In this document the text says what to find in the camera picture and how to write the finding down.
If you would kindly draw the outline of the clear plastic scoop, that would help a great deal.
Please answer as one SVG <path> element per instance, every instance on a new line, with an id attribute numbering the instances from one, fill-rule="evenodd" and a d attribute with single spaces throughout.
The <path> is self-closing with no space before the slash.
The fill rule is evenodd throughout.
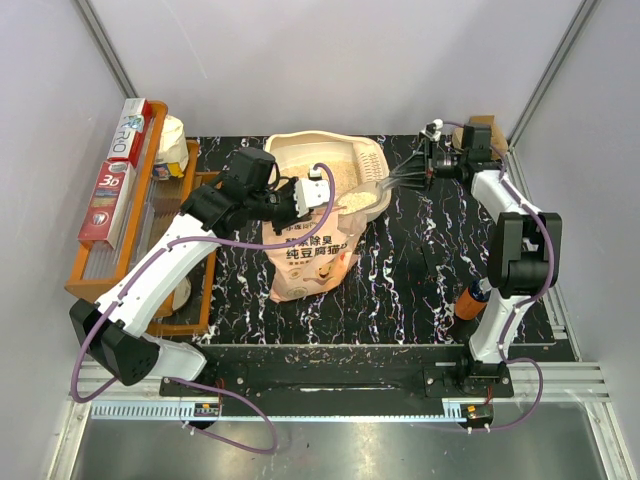
<path id="1" fill-rule="evenodd" d="M 342 194 L 335 202 L 341 215 L 363 214 L 368 222 L 375 220 L 384 210 L 383 200 L 388 192 L 399 186 L 404 177 L 426 175 L 398 175 L 391 173 L 379 181 L 368 181 Z"/>

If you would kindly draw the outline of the pink cat litter bag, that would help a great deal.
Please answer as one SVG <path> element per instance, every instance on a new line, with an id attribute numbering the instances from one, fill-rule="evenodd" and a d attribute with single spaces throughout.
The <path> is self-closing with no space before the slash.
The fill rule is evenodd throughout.
<path id="1" fill-rule="evenodd" d="M 275 268 L 271 300 L 289 302 L 339 286 L 359 260 L 356 247 L 366 226 L 365 214 L 344 215 L 336 208 L 306 241 L 268 250 L 266 255 Z"/>

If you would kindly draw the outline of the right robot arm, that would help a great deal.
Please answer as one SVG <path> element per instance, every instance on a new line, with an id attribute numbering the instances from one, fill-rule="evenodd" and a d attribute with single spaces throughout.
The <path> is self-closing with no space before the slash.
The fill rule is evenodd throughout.
<path id="1" fill-rule="evenodd" d="M 461 144 L 455 147 L 443 132 L 445 124 L 441 119 L 428 123 L 419 133 L 416 150 L 392 174 L 415 190 L 428 189 L 437 179 L 453 179 L 495 223 L 487 276 L 460 300 L 486 305 L 454 373 L 458 390 L 476 396 L 489 386 L 491 375 L 509 364 L 519 324 L 557 281 L 562 219 L 541 211 L 515 187 L 503 153 L 492 143 L 489 125 L 462 125 Z"/>

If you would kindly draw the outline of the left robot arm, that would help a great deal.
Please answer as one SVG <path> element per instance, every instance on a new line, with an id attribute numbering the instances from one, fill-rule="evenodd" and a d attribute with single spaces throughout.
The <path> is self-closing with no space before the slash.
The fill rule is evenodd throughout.
<path id="1" fill-rule="evenodd" d="M 276 230 L 329 209 L 335 182 L 329 168 L 315 164 L 305 178 L 282 179 L 276 159 L 260 149 L 235 152 L 229 167 L 193 190 L 160 240 L 97 301 L 79 299 L 70 318 L 81 345 L 110 374 L 110 382 L 135 385 L 148 376 L 177 377 L 195 395 L 213 390 L 215 369 L 189 343 L 148 335 L 164 300 L 187 274 L 251 221 Z"/>

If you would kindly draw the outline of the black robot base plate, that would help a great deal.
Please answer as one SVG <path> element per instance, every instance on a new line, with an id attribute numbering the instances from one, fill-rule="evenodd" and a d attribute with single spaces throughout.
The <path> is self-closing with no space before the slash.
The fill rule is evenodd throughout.
<path id="1" fill-rule="evenodd" d="M 395 390 L 427 398 L 511 398 L 505 363 L 482 364 L 461 345 L 215 345 L 195 381 L 264 391 Z"/>

